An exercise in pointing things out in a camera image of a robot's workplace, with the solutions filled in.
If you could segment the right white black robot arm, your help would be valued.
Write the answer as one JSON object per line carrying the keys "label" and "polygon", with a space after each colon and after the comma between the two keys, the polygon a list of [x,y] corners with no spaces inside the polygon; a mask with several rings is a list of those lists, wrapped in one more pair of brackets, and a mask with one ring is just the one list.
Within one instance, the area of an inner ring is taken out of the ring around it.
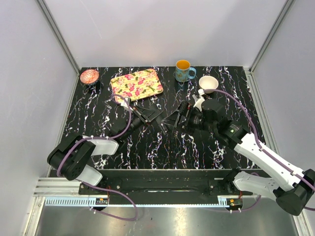
{"label": "right white black robot arm", "polygon": [[281,158],[246,126],[229,120],[223,105],[213,99],[200,105],[182,102],[162,122],[191,135],[195,130],[212,132],[216,140],[268,174],[268,177],[258,177],[240,170],[233,171],[224,182],[224,190],[230,195],[238,191],[256,193],[275,201],[287,213],[298,216],[315,192],[314,170],[303,170]]}

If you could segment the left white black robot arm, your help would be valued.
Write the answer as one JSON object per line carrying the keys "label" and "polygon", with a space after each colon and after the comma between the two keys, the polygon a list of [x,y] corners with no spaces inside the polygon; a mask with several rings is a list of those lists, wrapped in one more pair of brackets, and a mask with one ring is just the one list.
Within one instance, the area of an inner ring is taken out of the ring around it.
{"label": "left white black robot arm", "polygon": [[134,131],[150,125],[162,114],[156,106],[131,107],[129,118],[118,118],[111,126],[110,137],[88,137],[71,134],[65,137],[48,155],[47,163],[67,180],[88,183],[95,194],[105,192],[107,183],[103,175],[88,165],[92,156],[113,155]]}

